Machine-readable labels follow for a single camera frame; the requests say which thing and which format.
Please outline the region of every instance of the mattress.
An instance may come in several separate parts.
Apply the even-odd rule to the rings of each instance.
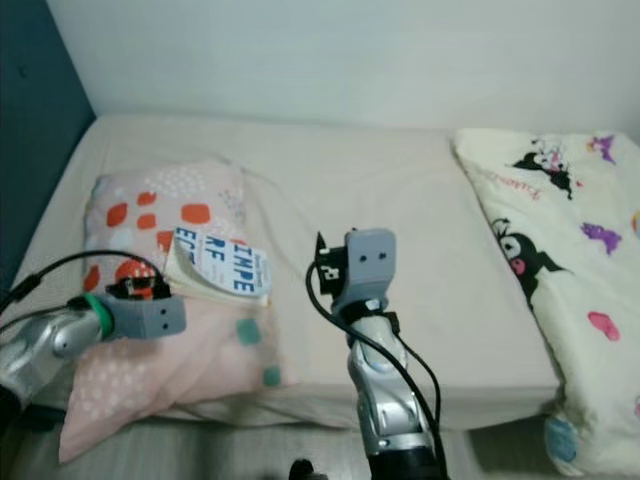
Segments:
[[[166,416],[357,426],[344,335],[313,310],[302,281],[316,232],[335,246],[352,227],[387,227],[397,236],[390,307],[438,375],[444,428],[503,423],[553,402],[560,378],[552,357],[443,131],[99,118],[73,154],[18,279],[82,249],[84,205],[98,175],[208,158],[246,169],[247,229],[273,264],[281,341],[301,382],[180,406]],[[81,284],[81,265],[71,265],[14,312],[60,303]],[[412,363],[410,372],[433,398],[419,366]],[[71,376],[72,366],[36,403],[64,408]]]

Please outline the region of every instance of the pink heart print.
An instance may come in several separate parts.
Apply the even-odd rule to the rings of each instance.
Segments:
[[[620,340],[620,331],[606,313],[589,312],[589,321],[612,342]]]

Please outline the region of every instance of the white wall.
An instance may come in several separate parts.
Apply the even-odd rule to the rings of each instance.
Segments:
[[[622,129],[635,0],[48,0],[97,114]]]

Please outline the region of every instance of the blanket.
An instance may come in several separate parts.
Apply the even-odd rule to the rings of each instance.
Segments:
[[[564,376],[550,458],[566,475],[640,475],[640,149],[485,129],[454,146]]]

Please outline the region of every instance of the green ring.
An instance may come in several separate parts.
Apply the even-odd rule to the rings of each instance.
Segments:
[[[102,338],[106,338],[111,334],[111,332],[113,332],[114,328],[111,312],[106,309],[106,307],[100,300],[98,300],[90,293],[85,293],[83,297],[87,301],[89,306],[93,309],[93,311],[98,314],[98,320],[100,321],[100,327],[102,329]]]

